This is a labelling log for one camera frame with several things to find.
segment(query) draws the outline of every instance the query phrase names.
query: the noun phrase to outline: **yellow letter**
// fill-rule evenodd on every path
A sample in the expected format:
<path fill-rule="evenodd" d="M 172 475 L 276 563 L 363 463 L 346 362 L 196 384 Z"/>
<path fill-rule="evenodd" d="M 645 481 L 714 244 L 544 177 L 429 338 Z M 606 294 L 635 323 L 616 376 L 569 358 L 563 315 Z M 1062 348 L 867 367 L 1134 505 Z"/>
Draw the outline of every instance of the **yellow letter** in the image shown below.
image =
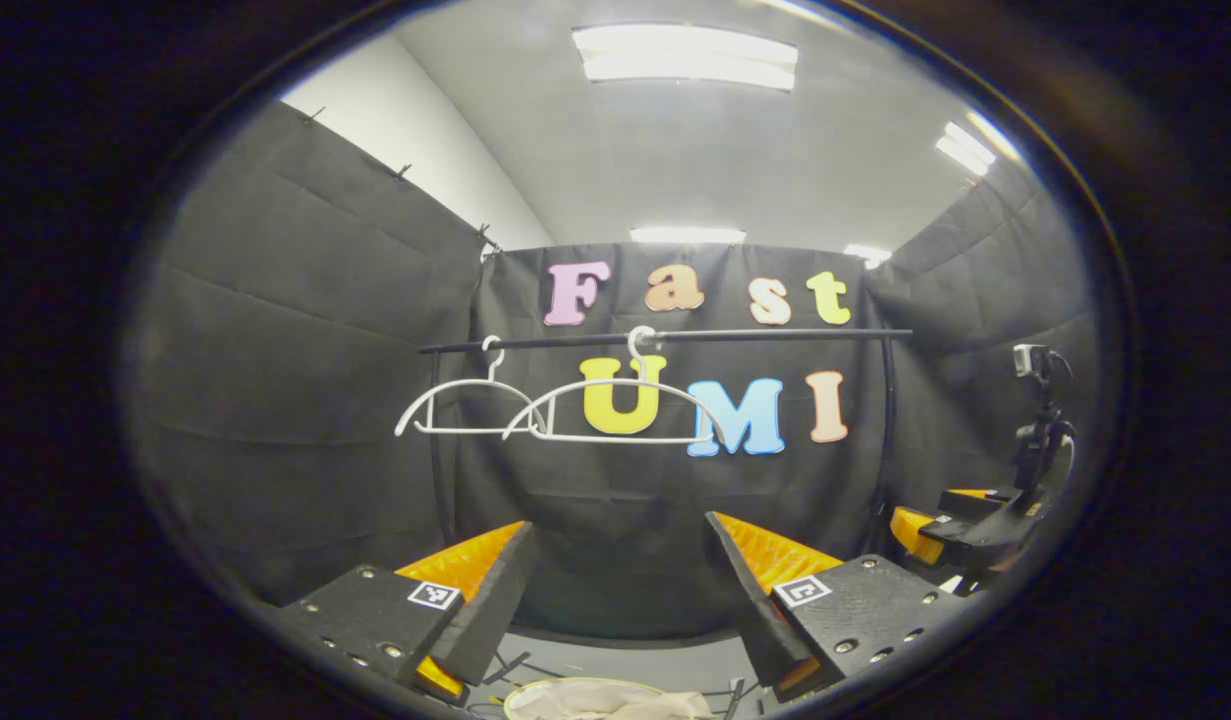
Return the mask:
<path fill-rule="evenodd" d="M 646 357 L 646 379 L 651 383 L 660 382 L 660 370 L 668 364 L 661 354 L 644 354 Z M 628 361 L 629 368 L 636 372 L 636 359 Z M 579 364 L 579 372 L 583 373 L 586 382 L 604 382 L 614 378 L 619 372 L 619 361 L 614 357 L 590 357 Z M 643 432 L 650 427 L 655 416 L 660 414 L 660 390 L 652 386 L 639 386 L 636 389 L 636 407 L 629 414 L 620 414 L 614 405 L 616 386 L 586 386 L 583 389 L 583 418 L 588 425 L 601 430 L 603 433 L 616 436 L 630 436 Z"/>
<path fill-rule="evenodd" d="M 806 384 L 815 393 L 815 430 L 811 439 L 815 442 L 836 442 L 847 437 L 847 427 L 842 423 L 842 373 L 822 370 L 806 375 Z"/>
<path fill-rule="evenodd" d="M 648 278 L 651 290 L 646 290 L 646 306 L 664 310 L 694 310 L 703 304 L 699 277 L 688 265 L 665 265 Z"/>
<path fill-rule="evenodd" d="M 784 283 L 772 278 L 753 278 L 748 283 L 748 297 L 753 302 L 748 305 L 748 313 L 753 314 L 757 322 L 767 325 L 783 325 L 793 319 L 793 309 L 788 305 L 788 288 Z"/>
<path fill-rule="evenodd" d="M 847 283 L 840 283 L 833 273 L 825 272 L 815 274 L 806 281 L 806 287 L 815 290 L 815 309 L 824 318 L 825 322 L 844 325 L 851 319 L 851 310 L 838 305 L 838 295 L 844 295 Z"/>

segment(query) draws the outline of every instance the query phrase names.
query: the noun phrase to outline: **clothes hanger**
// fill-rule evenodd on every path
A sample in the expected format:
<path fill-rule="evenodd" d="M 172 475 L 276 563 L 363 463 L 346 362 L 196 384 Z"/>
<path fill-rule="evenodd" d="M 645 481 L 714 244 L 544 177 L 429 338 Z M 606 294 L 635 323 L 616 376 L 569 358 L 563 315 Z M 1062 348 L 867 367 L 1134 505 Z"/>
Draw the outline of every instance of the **clothes hanger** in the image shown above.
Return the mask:
<path fill-rule="evenodd" d="M 499 336 L 486 336 L 486 340 L 483 341 L 483 351 L 487 350 L 487 347 L 490 347 L 491 342 L 495 342 L 497 340 L 500 340 Z M 428 423 L 427 425 L 422 425 L 422 423 L 419 422 L 419 420 L 415 420 L 415 428 L 419 430 L 419 432 L 422 432 L 422 433 L 449 434 L 449 436 L 476 436 L 476 434 L 503 433 L 503 437 L 508 437 L 508 433 L 524 433 L 524 432 L 527 432 L 527 430 L 529 432 L 535 432 L 537 427 L 535 427 L 535 421 L 534 420 L 538 420 L 539 423 L 543 423 L 543 415 L 540 415 L 538 410 L 534 411 L 534 420 L 528 421 L 527 427 L 524 427 L 524 428 L 516 428 L 515 427 L 515 425 L 518 423 L 518 420 L 522 418 L 522 415 L 518 415 L 518 417 L 515 418 L 513 423 L 511 423 L 507 428 L 436 428 L 436 427 L 433 427 L 433 396 L 436 396 L 437 393 L 442 393 L 446 389 L 451 389 L 451 388 L 455 388 L 455 386 L 496 386 L 496 388 L 503 389 L 507 393 L 513 393 L 513 395 L 516 395 L 518 398 L 522 398 L 522 400 L 524 400 L 524 404 L 527 404 L 528 410 L 531 409 L 531 405 L 532 405 L 531 404 L 531 398 L 527 396 L 523 391 L 521 391 L 518 388 L 510 386 L 508 384 L 503 384 L 501 382 L 495 382 L 495 369 L 499 368 L 501 363 L 503 363 L 503 354 L 505 354 L 505 352 L 506 352 L 505 350 L 500 350 L 500 356 L 497 356 L 496 359 L 491 363 L 491 369 L 487 370 L 486 379 L 484 379 L 484 380 L 483 379 L 471 378 L 471 379 L 463 379 L 463 382 L 447 382 L 447 383 L 439 384 L 439 386 L 428 388 L 427 393 L 425 393 L 423 395 L 420 395 L 419 398 L 415 398 L 415 401 L 410 404 L 410 407 L 406 407 L 405 414 L 401 414 L 401 418 L 398 420 L 398 426 L 396 426 L 396 428 L 394 428 L 391 431 L 391 433 L 395 434 L 396 437 L 401 437 L 401 433 L 406 428 L 406 421 L 410 420 L 411 415 L 415 415 L 415 411 L 419 411 L 419 406 L 422 405 L 423 401 L 428 401 L 428 416 L 427 416 Z"/>
<path fill-rule="evenodd" d="M 638 327 L 634 327 L 628 334 L 628 351 L 629 354 L 633 356 L 633 359 L 636 361 L 636 379 L 634 382 L 629 382 L 629 379 L 620 379 L 620 378 L 603 378 L 603 379 L 596 379 L 596 382 L 570 383 L 567 384 L 567 386 L 559 386 L 551 389 L 550 391 L 547 391 L 545 395 L 538 396 L 534 401 L 524 406 L 524 409 L 519 411 L 519 414 L 516 414 L 513 420 L 510 421 L 508 427 L 503 430 L 502 439 L 508 439 L 508 434 L 518 432 L 518 430 L 528 430 L 534 437 L 539 439 L 551 439 L 560 442 L 618 442 L 618 443 L 629 443 L 629 446 L 682 446 L 683 443 L 708 442 L 714 439 L 714 434 L 716 434 L 716 442 L 721 443 L 721 446 L 725 446 L 725 438 L 721 430 L 721 423 L 716 421 L 715 416 L 712 415 L 712 411 L 708 410 L 708 406 L 702 401 L 699 401 L 698 398 L 689 395 L 687 391 L 681 391 L 678 388 L 666 386 L 666 384 L 651 383 L 644 379 L 644 374 L 646 374 L 646 361 L 643 358 L 641 352 L 638 352 L 636 350 L 636 343 L 641 341 L 643 337 L 655 337 L 655 327 L 648 327 L 648 325 L 638 325 Z M 662 389 L 662 391 L 670 393 L 670 395 L 676 395 L 678 398 L 684 398 L 684 400 L 697 406 L 708 417 L 708 420 L 712 421 L 712 427 L 714 427 L 714 433 L 708 433 L 705 436 L 699 436 L 699 437 L 684 437 L 684 438 L 639 438 L 639 437 L 614 437 L 614 436 L 560 436 L 551 432 L 551 427 L 554 427 L 554 425 L 551 425 L 551 421 L 554 421 L 554 411 L 556 410 L 556 398 L 565 395 L 565 393 L 572 393 L 576 391 L 577 389 L 582 389 L 586 386 L 652 386 L 656 389 Z M 540 418 L 539 423 L 528 423 L 529 425 L 528 428 L 516 427 L 516 425 L 518 425 L 519 421 L 524 418 L 524 416 L 532 414 L 532 411 L 534 411 L 534 414 L 538 415 L 539 414 L 538 407 L 545 402 L 548 404 L 547 423 L 545 421 L 543 421 L 543 418 Z"/>

